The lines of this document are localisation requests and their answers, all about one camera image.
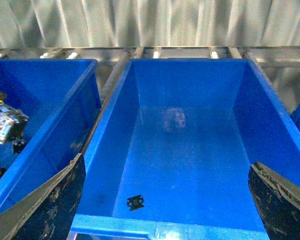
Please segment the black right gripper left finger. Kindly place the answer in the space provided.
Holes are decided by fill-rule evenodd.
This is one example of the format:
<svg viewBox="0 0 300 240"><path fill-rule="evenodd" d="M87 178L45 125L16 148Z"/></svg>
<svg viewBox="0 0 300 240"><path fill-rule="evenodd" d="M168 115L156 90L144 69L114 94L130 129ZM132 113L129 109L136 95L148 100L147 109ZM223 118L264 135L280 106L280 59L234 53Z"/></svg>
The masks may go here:
<svg viewBox="0 0 300 240"><path fill-rule="evenodd" d="M65 240L86 178L79 153L69 165L0 214L0 240Z"/></svg>

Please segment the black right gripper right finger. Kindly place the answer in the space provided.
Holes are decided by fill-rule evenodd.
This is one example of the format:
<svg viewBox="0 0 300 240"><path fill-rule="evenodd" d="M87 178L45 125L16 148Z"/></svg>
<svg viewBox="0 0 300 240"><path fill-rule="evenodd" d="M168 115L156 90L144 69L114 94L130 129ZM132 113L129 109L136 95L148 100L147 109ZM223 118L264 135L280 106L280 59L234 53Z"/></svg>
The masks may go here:
<svg viewBox="0 0 300 240"><path fill-rule="evenodd" d="M248 187L271 240L300 240L300 187L261 162L250 165Z"/></svg>

